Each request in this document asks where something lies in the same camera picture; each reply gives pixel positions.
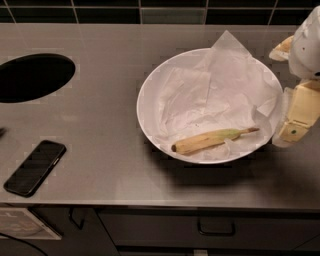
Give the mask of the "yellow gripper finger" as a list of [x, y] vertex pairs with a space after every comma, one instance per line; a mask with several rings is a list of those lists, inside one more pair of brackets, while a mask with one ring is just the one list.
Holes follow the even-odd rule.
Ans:
[[290, 91], [288, 110], [279, 137], [286, 142], [301, 140], [320, 118], [320, 82], [308, 80]]
[[269, 58], [276, 61], [286, 61], [289, 58], [292, 40], [293, 36], [290, 36], [279, 43], [269, 53]]

